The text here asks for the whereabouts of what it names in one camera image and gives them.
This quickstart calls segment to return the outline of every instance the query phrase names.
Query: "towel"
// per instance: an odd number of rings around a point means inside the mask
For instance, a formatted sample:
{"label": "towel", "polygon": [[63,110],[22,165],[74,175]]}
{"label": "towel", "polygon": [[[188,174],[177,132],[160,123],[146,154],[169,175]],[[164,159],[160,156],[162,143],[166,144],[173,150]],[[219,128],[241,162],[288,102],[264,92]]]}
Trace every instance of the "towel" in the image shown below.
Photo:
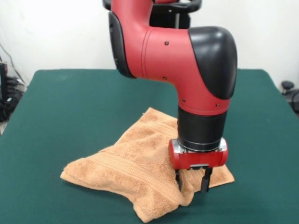
{"label": "towel", "polygon": [[[149,108],[112,146],[70,162],[60,177],[82,187],[126,197],[137,216],[148,223],[188,206],[200,191],[204,171],[181,170],[181,191],[168,156],[177,138],[177,119]],[[234,182],[226,165],[214,168],[210,187]]]}

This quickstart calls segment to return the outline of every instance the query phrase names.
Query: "table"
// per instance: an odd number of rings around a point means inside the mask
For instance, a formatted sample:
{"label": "table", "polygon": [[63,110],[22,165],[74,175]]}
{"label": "table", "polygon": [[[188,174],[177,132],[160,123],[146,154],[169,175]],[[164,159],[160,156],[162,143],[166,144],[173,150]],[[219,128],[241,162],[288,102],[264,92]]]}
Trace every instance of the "table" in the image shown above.
{"label": "table", "polygon": [[[114,144],[148,107],[176,116],[175,89],[115,70],[38,71],[0,138],[0,223],[141,223],[126,198],[59,176],[67,163]],[[297,223],[298,134],[269,75],[238,70],[224,131],[235,182],[152,223]]]}

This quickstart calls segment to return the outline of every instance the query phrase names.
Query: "green table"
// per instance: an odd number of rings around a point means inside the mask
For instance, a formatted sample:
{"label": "green table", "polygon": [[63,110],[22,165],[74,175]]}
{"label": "green table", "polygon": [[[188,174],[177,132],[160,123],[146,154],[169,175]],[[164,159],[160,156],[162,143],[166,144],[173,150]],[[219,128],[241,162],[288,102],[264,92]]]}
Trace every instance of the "green table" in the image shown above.
{"label": "green table", "polygon": [[[42,70],[0,138],[1,224],[141,223],[124,197],[62,181],[63,167],[112,145],[148,107],[177,114],[169,84],[114,70]],[[299,218],[299,120],[262,70],[238,70],[225,138],[235,183],[152,223],[289,224]]]}

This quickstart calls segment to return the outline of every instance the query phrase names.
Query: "terry cloth towel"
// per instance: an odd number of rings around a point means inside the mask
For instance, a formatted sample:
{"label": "terry cloth towel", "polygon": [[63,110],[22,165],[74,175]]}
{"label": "terry cloth towel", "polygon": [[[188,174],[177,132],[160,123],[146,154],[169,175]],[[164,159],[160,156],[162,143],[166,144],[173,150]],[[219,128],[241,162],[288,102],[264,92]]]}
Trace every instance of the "terry cloth towel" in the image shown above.
{"label": "terry cloth towel", "polygon": [[[204,171],[182,170],[178,189],[168,156],[168,142],[177,138],[177,119],[149,108],[112,146],[69,163],[65,181],[126,197],[137,216],[148,223],[179,206],[188,206],[200,191]],[[234,182],[227,166],[214,168],[210,187]]]}

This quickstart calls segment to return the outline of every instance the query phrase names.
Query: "black cable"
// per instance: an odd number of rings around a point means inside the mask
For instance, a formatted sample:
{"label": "black cable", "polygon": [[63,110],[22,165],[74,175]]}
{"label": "black cable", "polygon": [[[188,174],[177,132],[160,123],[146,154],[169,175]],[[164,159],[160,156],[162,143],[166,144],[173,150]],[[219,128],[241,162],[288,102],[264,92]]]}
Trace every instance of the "black cable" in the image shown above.
{"label": "black cable", "polygon": [[18,73],[18,71],[15,69],[14,62],[13,62],[13,59],[12,59],[11,55],[5,50],[5,48],[2,46],[1,43],[0,43],[0,48],[2,48],[2,50],[4,51],[5,54],[7,54],[7,56],[8,56],[9,59],[10,59],[10,63],[11,63],[11,65],[12,65],[14,71],[17,73],[18,77],[22,80],[22,82],[25,83],[24,80],[23,80],[23,78],[21,77],[21,75],[20,75],[20,74]]}

